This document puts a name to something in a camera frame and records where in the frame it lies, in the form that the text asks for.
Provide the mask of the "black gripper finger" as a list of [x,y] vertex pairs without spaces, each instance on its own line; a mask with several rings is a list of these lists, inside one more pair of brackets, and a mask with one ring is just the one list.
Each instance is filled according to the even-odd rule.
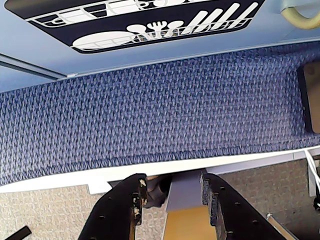
[[201,175],[202,204],[218,240],[296,240],[271,215],[261,215],[237,190],[218,175]]
[[93,206],[80,240],[134,240],[148,202],[147,176],[133,174],[104,194]]

